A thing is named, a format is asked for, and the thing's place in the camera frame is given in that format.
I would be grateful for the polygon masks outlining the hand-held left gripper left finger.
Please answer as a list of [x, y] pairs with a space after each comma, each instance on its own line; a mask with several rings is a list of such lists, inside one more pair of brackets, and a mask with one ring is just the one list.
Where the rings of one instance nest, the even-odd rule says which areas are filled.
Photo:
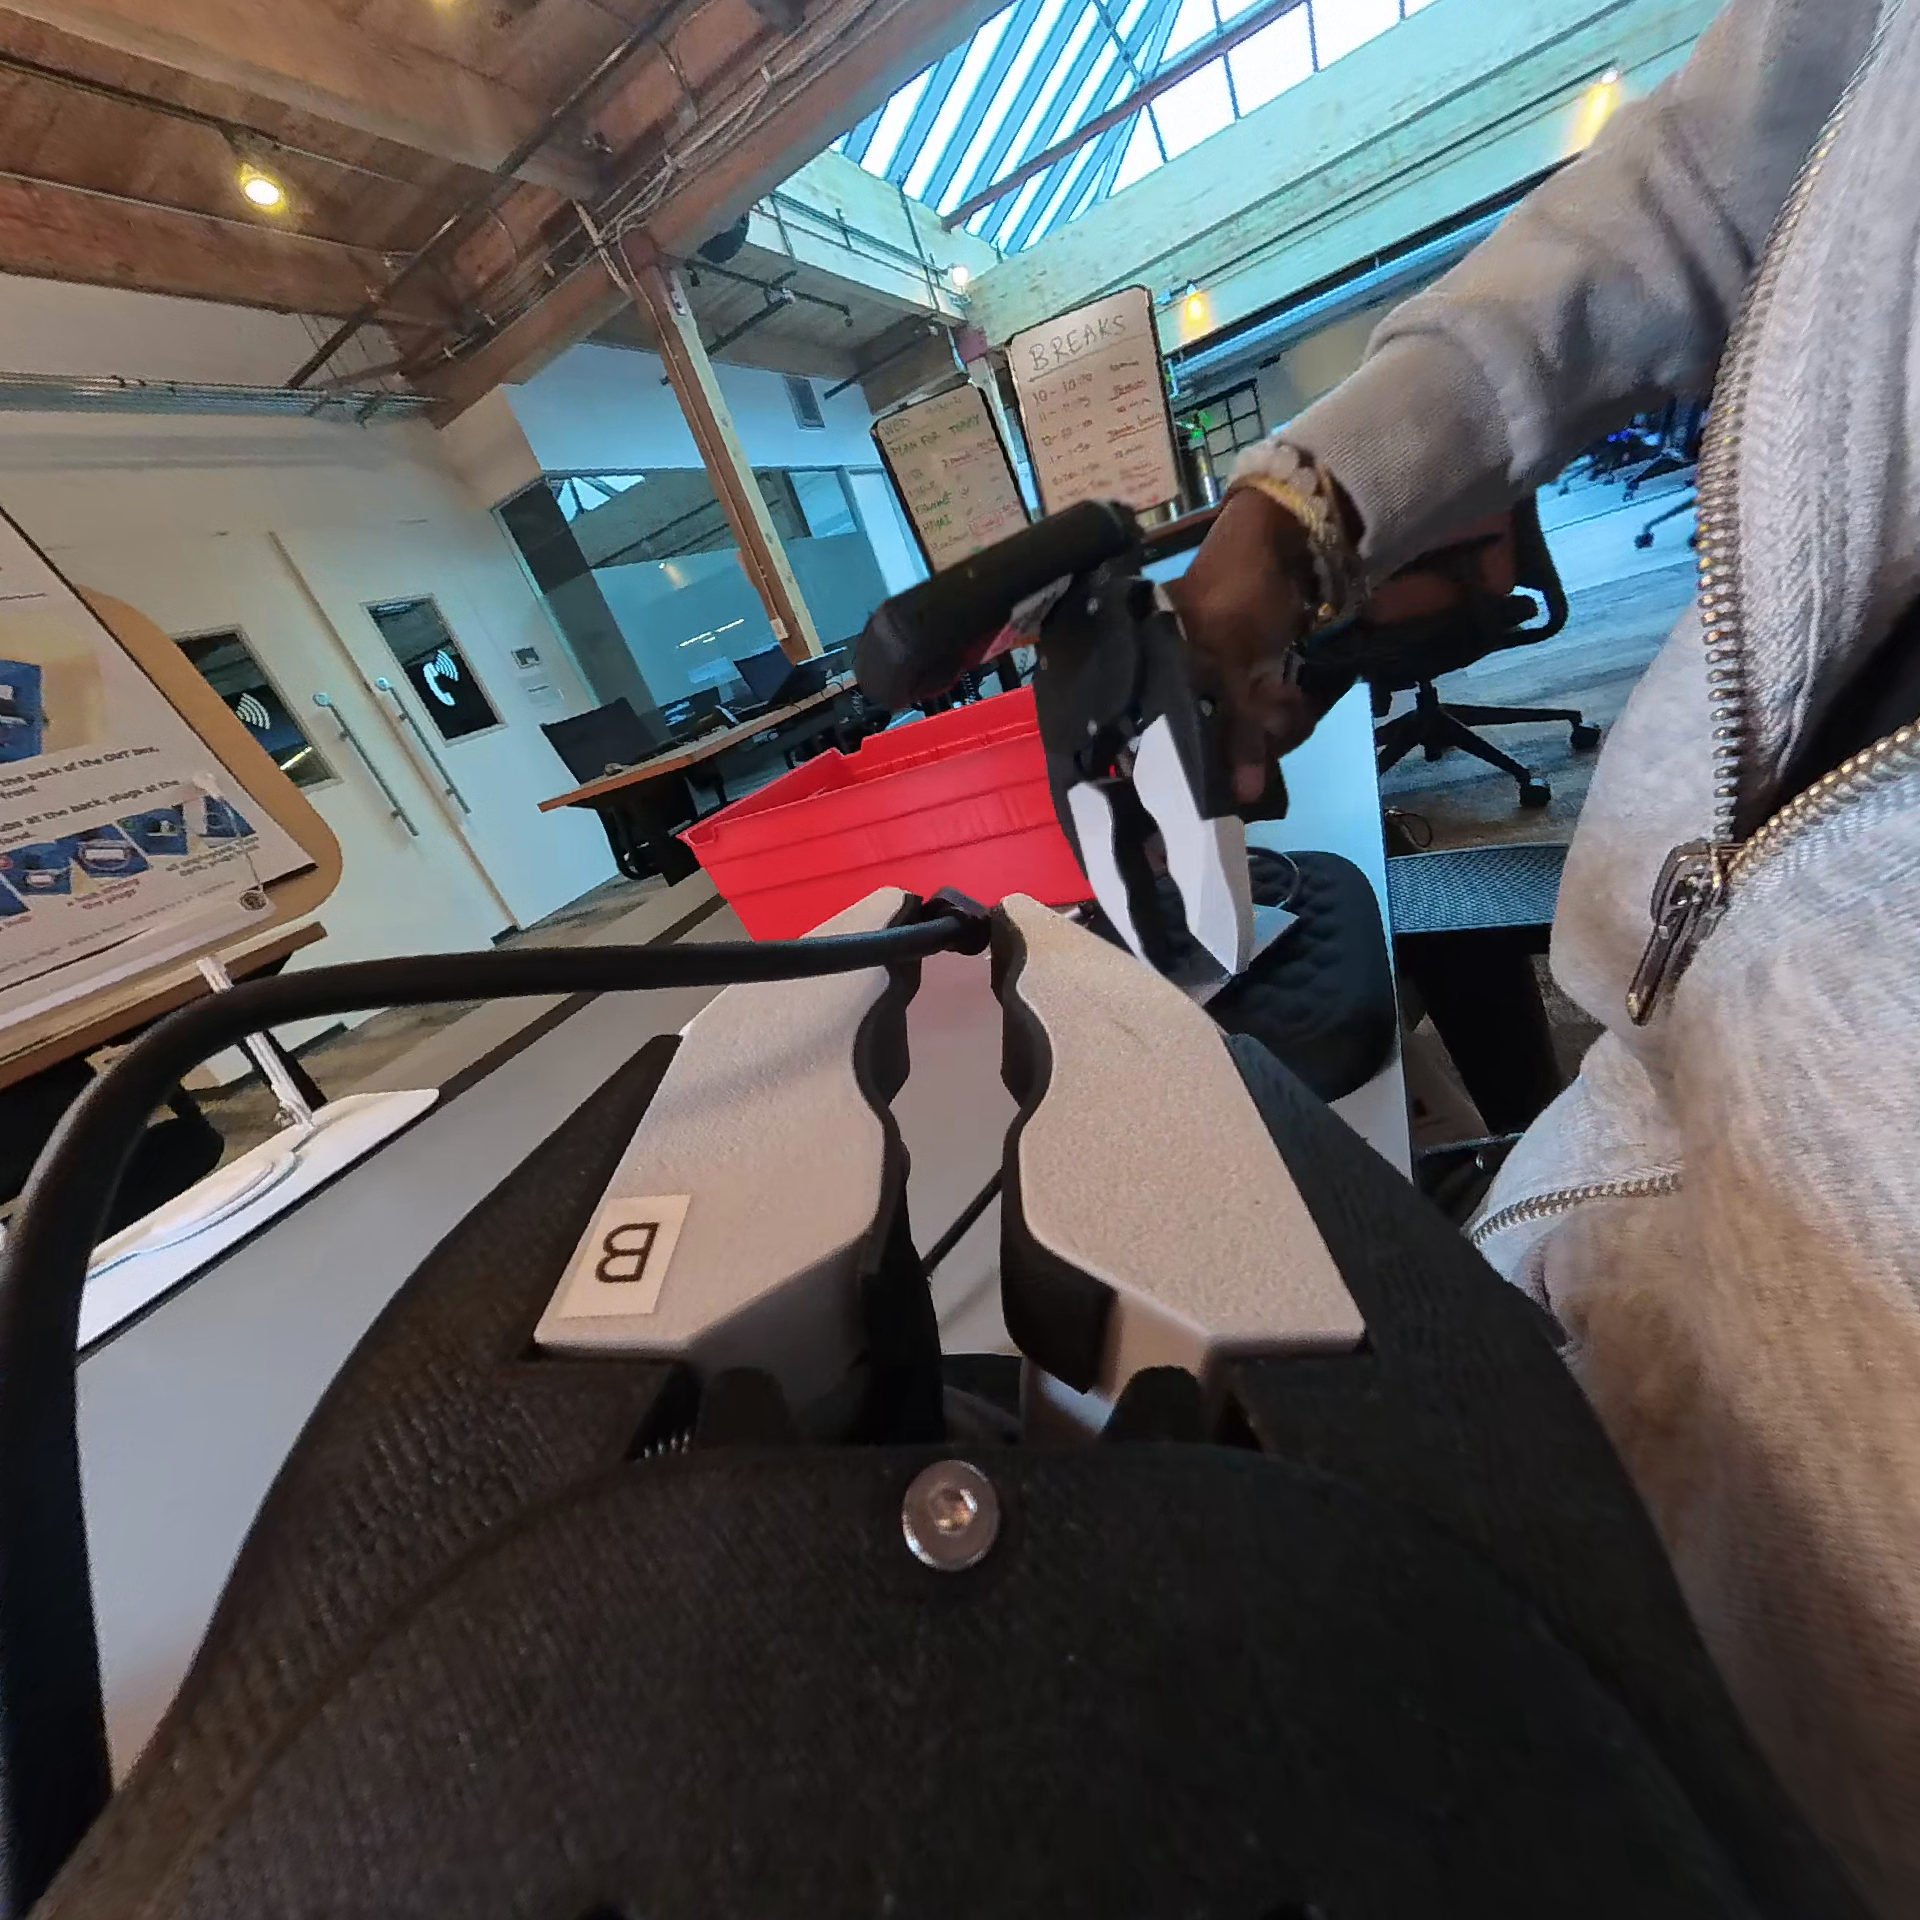
[[588, 1214], [537, 1350], [769, 1375], [859, 1429], [925, 1363], [896, 1119], [923, 961], [734, 983], [683, 1032]]

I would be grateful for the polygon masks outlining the black dimpled cushion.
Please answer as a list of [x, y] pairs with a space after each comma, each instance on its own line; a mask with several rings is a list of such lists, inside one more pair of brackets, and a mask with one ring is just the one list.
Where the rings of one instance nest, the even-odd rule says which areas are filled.
[[1330, 851], [1248, 851], [1252, 902], [1288, 926], [1208, 1002], [1213, 1023], [1338, 1101], [1395, 1055], [1400, 1002], [1369, 879]]

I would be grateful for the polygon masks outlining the grey metal usb hub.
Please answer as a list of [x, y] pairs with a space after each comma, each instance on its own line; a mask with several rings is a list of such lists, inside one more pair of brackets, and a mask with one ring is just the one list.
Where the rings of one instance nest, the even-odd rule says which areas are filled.
[[1245, 945], [1245, 954], [1244, 954], [1244, 967], [1238, 973], [1224, 973], [1223, 963], [1213, 963], [1213, 973], [1198, 988], [1192, 988], [1192, 999], [1198, 1005], [1208, 1005], [1218, 992], [1224, 992], [1229, 988], [1244, 983], [1252, 976], [1255, 963], [1269, 949], [1276, 949], [1280, 941], [1288, 941], [1288, 933], [1295, 926], [1298, 926], [1298, 916], [1291, 908], [1276, 908], [1276, 904], [1261, 904], [1257, 902], [1252, 908], [1252, 936], [1248, 936], [1248, 945]]

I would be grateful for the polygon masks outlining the black desk chair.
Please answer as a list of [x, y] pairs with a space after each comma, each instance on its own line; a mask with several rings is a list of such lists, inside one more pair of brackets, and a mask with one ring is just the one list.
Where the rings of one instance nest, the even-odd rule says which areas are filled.
[[[613, 779], [655, 754], [655, 737], [625, 695], [585, 714], [541, 723], [538, 730], [574, 787]], [[635, 829], [622, 804], [613, 814], [596, 804], [588, 811], [602, 823], [622, 879], [646, 882], [660, 876], [660, 858], [650, 851], [649, 832]]]

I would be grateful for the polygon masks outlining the wooden support post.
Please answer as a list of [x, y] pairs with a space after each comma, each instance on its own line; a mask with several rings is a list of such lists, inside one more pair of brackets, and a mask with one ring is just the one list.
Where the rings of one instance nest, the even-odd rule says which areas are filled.
[[738, 443], [731, 403], [700, 341], [683, 274], [635, 231], [616, 241], [616, 256], [628, 274], [635, 309], [649, 316], [660, 337], [663, 371], [697, 444], [706, 480], [734, 530], [743, 572], [769, 617], [769, 627], [786, 661], [812, 661], [821, 655], [818, 630], [808, 612], [786, 544], [780, 543], [756, 472]]

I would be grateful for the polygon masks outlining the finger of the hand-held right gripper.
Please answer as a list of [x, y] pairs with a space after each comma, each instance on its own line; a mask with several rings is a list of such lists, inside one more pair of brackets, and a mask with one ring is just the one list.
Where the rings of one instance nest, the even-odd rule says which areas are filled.
[[1165, 926], [1151, 864], [1155, 826], [1130, 780], [1077, 780], [1067, 790], [1077, 858], [1092, 902], [1143, 963], [1165, 963]]
[[1205, 814], [1185, 737], [1171, 715], [1158, 715], [1135, 751], [1135, 799], [1163, 849], [1163, 868], [1179, 892], [1186, 936], [1213, 970], [1248, 963], [1248, 864], [1244, 823]]

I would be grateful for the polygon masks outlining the black phone sign panel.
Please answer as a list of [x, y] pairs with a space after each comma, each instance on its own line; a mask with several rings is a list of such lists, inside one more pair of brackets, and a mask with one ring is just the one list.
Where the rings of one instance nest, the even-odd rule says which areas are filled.
[[437, 599], [385, 599], [366, 603], [366, 612], [431, 733], [463, 742], [500, 727], [491, 695]]

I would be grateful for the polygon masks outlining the red plastic bin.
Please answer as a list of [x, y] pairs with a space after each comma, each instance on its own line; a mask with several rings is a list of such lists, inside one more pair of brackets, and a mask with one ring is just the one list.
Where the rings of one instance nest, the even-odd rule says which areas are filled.
[[827, 751], [681, 833], [743, 929], [799, 941], [878, 891], [1092, 899], [1051, 804], [1033, 689]]

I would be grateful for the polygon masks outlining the wooden office desk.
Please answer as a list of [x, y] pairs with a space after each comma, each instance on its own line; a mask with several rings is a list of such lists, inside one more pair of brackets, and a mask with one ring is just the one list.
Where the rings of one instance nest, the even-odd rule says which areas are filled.
[[593, 780], [577, 780], [538, 802], [541, 815], [584, 814], [599, 823], [628, 882], [681, 883], [697, 876], [697, 858], [683, 833], [734, 804], [743, 780], [780, 779], [836, 746], [870, 705], [852, 676], [834, 676], [821, 689], [769, 708], [756, 715], [674, 739], [634, 764], [607, 764]]

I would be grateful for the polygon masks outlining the black mesh chair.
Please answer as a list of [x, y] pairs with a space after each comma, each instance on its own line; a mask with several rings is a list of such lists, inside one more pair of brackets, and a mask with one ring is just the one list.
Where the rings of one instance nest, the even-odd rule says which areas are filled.
[[1386, 864], [1413, 1182], [1454, 1222], [1566, 1083], [1541, 976], [1566, 851], [1498, 842]]

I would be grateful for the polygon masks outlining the large handwritten whiteboard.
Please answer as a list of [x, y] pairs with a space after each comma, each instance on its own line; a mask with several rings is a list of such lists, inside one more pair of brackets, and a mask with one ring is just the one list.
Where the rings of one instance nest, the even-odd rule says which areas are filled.
[[1043, 517], [1114, 500], [1136, 517], [1185, 494], [1155, 302], [1129, 287], [1006, 341]]

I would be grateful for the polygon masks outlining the person's grey zip hoodie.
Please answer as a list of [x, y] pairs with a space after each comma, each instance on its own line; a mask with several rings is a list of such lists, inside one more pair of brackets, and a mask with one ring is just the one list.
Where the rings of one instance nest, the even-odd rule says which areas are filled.
[[1604, 1023], [1473, 1239], [1570, 1332], [1754, 1740], [1918, 1915], [1918, 6], [1737, 3], [1523, 207], [1719, 344], [1696, 600], [1553, 961]]

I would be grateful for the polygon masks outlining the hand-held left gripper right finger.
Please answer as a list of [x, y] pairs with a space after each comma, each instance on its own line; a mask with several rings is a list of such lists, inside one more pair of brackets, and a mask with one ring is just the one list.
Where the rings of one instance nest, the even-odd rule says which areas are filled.
[[1104, 1431], [1129, 1391], [1229, 1425], [1252, 1381], [1369, 1371], [1369, 1335], [1288, 1160], [1329, 1122], [1369, 1144], [1129, 952], [1033, 899], [992, 914], [1002, 1080], [1002, 1319], [1026, 1431]]

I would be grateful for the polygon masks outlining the person's right hand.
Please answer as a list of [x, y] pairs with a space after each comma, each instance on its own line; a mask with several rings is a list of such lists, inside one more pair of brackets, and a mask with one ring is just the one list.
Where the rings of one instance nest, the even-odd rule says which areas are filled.
[[1298, 509], [1279, 483], [1241, 483], [1168, 587], [1192, 677], [1217, 701], [1241, 814], [1267, 808], [1285, 758], [1351, 686], [1301, 655], [1329, 606], [1324, 533], [1320, 503]]

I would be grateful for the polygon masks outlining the printed instruction board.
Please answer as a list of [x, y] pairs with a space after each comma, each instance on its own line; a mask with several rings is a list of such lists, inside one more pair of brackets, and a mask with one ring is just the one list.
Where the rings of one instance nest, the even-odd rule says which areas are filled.
[[273, 963], [339, 836], [139, 611], [4, 518], [4, 1086]]

